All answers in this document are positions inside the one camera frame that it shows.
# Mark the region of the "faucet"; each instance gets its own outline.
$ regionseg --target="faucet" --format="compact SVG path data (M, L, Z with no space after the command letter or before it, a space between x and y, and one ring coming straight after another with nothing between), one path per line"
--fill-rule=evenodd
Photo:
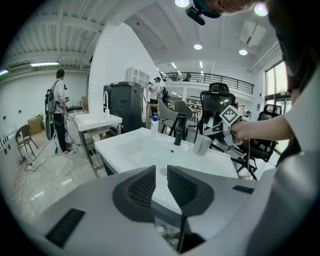
M173 128L175 128L176 122L178 122L178 127L176 129L176 135L175 135L175 140L173 144L180 146L181 141L186 139L186 122L187 122L186 114L185 113L178 114L173 124Z

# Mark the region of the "chair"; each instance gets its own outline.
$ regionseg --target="chair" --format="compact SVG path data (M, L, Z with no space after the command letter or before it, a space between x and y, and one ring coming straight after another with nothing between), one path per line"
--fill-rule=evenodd
M178 113L185 113L185 116L186 116L186 125L188 127L197 127L198 124L196 122L192 122L190 121L189 119L191 118L192 116L192 109L190 107L188 107L188 105L182 101L182 100L179 100L179 101L176 101L175 102L175 111L178 112Z
M200 134L202 134L204 125L208 124L211 118L213 118L212 127L216 126L222 121L220 114L226 109L227 106L233 106L235 104L236 97L229 92L212 93L211 91L203 91L200 94L200 100L202 106L202 117L197 125L194 142L196 142L198 130L200 131ZM212 147L223 152L222 149L214 144L212 144Z
M174 136L176 136L176 128L178 127L176 120L179 112L169 110L161 100L158 101L158 107L159 107L159 113L161 118L165 119L163 121L163 128L161 133L162 134L164 133L166 127L170 127L171 128L170 135L172 134L172 131L174 131Z
M264 107L263 111L259 114L258 121L269 120L281 114L281 106L267 104ZM277 144L277 141L264 139L251 139L250 141L243 142L241 145L238 146L238 149L235 148L235 150L244 154L244 157L240 157L238 159L231 158L232 161L241 164L241 167L236 172L239 173L243 168L247 168L249 161L253 160L255 166L249 164L248 171L256 180L257 178L254 174L254 172L256 172L256 170L258 169L256 159L261 159L267 163L270 160L272 154L274 153Z
M20 134L22 134L22 141L18 141L18 136L19 136ZM35 143L35 142L32 140L32 138L31 138L31 127L30 127L30 125L26 124L26 125L22 126L22 127L16 132L16 134L15 134L15 141L16 141L16 143L18 144L18 150L19 150L19 153L20 153L20 155L21 155L21 158L23 158L23 156L22 156L22 154L21 154L20 149L24 146L24 147L25 147L25 151L28 153L27 144L29 145L33 156L36 157L35 154L34 154L34 152L33 152L33 150L32 150L32 147L31 147L30 144L29 144L29 142L33 142L33 144L36 146L36 148L37 148L37 149L39 149L39 148L38 148L38 146L36 145L36 143Z
M214 82L209 85L210 92L229 93L229 87L225 83Z

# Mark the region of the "tiled floor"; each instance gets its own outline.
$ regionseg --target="tiled floor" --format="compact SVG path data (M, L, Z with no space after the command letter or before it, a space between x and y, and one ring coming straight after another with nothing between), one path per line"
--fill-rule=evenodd
M186 141L193 143L196 136L195 130L189 130ZM45 132L32 136L34 142L38 145L39 150L34 146L34 154L37 156L40 150L42 150L48 140ZM35 161L35 165L32 170L35 170L37 166L41 165L35 172L25 171L27 163L21 165L18 175L14 181L14 195L12 196L9 204L12 211L21 219L29 224L32 224L35 218L37 218L46 208L52 205L57 200L61 199L69 192L77 188L83 183L96 179L91 165L87 160L83 148L75 146L73 149L76 154L73 156L64 156L60 150L59 144L57 145L59 151L55 157L56 144L53 140L39 155ZM33 155L28 155L24 151L28 161L34 159ZM257 177L260 178L263 171L273 168L269 163L257 161L258 171ZM104 169L98 172L99 176L106 177ZM248 172L243 169L239 175L243 179L248 179Z

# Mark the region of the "drain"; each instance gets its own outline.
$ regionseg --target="drain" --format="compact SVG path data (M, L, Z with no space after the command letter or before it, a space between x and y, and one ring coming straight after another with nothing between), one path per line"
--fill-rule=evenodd
M167 167L161 168L161 169L160 169L160 173L161 173L163 176L167 176L167 174L168 174Z

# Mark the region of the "white sink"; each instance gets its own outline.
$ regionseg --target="white sink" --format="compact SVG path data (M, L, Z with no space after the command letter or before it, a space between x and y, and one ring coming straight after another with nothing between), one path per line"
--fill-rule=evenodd
M156 165L156 189L152 200L178 214L181 210L167 186L168 165L238 178L229 155L209 149L206 155L201 156L193 152L192 143L182 141L180 146L176 146L174 141L174 137L161 133L153 138L149 129L140 128L98 141L95 147L118 173Z

